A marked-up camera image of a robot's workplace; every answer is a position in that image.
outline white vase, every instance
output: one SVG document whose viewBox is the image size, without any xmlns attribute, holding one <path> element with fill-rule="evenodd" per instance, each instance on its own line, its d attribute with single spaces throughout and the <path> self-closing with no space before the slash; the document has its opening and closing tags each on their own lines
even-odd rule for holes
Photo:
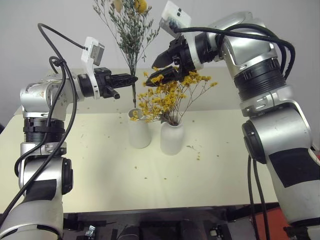
<svg viewBox="0 0 320 240">
<path fill-rule="evenodd" d="M 167 155 L 176 155 L 182 149 L 185 138 L 185 128 L 180 123 L 172 126 L 168 122 L 161 124 L 160 148 Z"/>
<path fill-rule="evenodd" d="M 137 111 L 138 120 L 131 120 L 134 116 L 133 112 Z M 128 130 L 129 142 L 136 149 L 143 149 L 151 142 L 151 134 L 149 131 L 146 117 L 139 108 L 133 108 L 128 112 Z"/>
</svg>

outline white wall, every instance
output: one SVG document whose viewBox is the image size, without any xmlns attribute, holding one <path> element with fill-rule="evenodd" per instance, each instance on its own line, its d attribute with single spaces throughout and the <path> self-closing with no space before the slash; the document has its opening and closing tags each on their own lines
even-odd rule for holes
<svg viewBox="0 0 320 240">
<path fill-rule="evenodd" d="M 319 0 L 174 2 L 192 16 L 194 26 L 206 26 L 233 12 L 249 10 L 279 37 L 292 42 L 296 49 L 296 61 L 288 83 L 295 88 L 296 100 L 302 106 L 312 127 L 314 141 L 319 146 Z M 40 35 L 38 22 L 45 23 L 80 43 L 86 36 L 99 39 L 106 46 L 101 66 L 110 69 L 126 68 L 113 38 L 93 11 L 92 3 L 91 0 L 0 0 L 0 123 L 7 124 L 19 107 L 20 89 L 39 80 L 48 71 L 48 57 L 53 55 L 53 51 Z M 148 0 L 148 3 L 153 6 L 151 16 L 158 23 L 166 1 Z M 50 34 L 50 37 L 69 66 L 79 68 L 80 50 L 54 35 Z M 149 68 L 155 56 L 167 49 L 170 40 L 170 36 L 161 31 L 146 51 L 147 61 L 140 62 L 138 67 Z"/>
</svg>

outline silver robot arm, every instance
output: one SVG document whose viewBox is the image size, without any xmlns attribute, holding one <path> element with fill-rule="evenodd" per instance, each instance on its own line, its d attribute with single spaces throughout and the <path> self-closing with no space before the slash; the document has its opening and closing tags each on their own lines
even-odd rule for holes
<svg viewBox="0 0 320 240">
<path fill-rule="evenodd" d="M 24 118 L 24 142 L 20 145 L 21 156 L 37 146 L 44 135 L 45 143 L 15 166 L 20 189 L 46 161 L 65 133 L 64 121 L 67 106 L 73 103 L 71 81 L 74 82 L 77 101 L 85 97 L 118 99 L 114 90 L 131 86 L 137 81 L 129 74 L 115 74 L 107 68 L 95 68 L 100 64 L 104 46 L 96 39 L 87 37 L 81 60 L 87 73 L 71 74 L 67 78 L 55 104 L 50 127 L 46 127 L 49 111 L 62 84 L 62 75 L 48 75 L 43 80 L 29 84 L 21 90 L 20 100 Z M 64 142 L 45 169 L 24 192 L 22 203 L 13 208 L 0 228 L 0 239 L 56 240 L 63 235 L 62 197 L 73 188 L 71 160 L 63 157 L 67 152 Z"/>
<path fill-rule="evenodd" d="M 238 24 L 264 27 L 250 12 L 232 14 L 210 27 L 225 30 Z M 320 162 L 310 149 L 310 126 L 282 75 L 274 44 L 227 35 L 221 41 L 218 34 L 210 32 L 179 33 L 175 29 L 190 27 L 191 18 L 170 1 L 160 26 L 175 40 L 153 67 L 164 68 L 173 62 L 179 69 L 159 70 L 146 84 L 153 87 L 150 79 L 158 74 L 164 76 L 162 83 L 182 81 L 203 63 L 224 60 L 239 90 L 242 114 L 249 117 L 242 125 L 246 148 L 254 160 L 267 165 L 279 205 L 292 226 L 287 234 L 296 239 L 320 239 Z M 233 31 L 264 35 L 244 27 Z"/>
</svg>

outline green dried plant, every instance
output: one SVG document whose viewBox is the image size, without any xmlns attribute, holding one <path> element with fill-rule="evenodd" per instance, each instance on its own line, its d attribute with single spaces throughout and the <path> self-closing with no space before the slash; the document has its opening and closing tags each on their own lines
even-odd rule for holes
<svg viewBox="0 0 320 240">
<path fill-rule="evenodd" d="M 145 0 L 94 0 L 93 9 L 114 37 L 129 67 L 136 75 L 137 63 L 146 61 L 145 50 L 159 33 L 152 29 L 153 19 L 148 19 L 151 6 Z M 136 107 L 136 86 L 132 85 L 133 104 Z"/>
</svg>

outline table surface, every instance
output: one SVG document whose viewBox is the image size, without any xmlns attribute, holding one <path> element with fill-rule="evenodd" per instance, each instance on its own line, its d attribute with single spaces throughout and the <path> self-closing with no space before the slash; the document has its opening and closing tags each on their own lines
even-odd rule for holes
<svg viewBox="0 0 320 240">
<path fill-rule="evenodd" d="M 189 111 L 183 119 L 183 148 L 168 156 L 160 150 L 159 122 L 149 123 L 150 145 L 135 149 L 128 141 L 126 113 L 78 114 L 66 139 L 65 156 L 72 160 L 74 185 L 63 196 L 63 210 L 78 213 L 248 204 L 248 153 L 241 130 L 245 121 L 240 110 Z M 23 138 L 23 117 L 18 114 L 0 135 L 0 212 L 19 190 L 14 164 Z M 277 202 L 267 167 L 258 164 L 258 172 L 265 201 Z M 254 201 L 259 203 L 252 182 Z"/>
</svg>

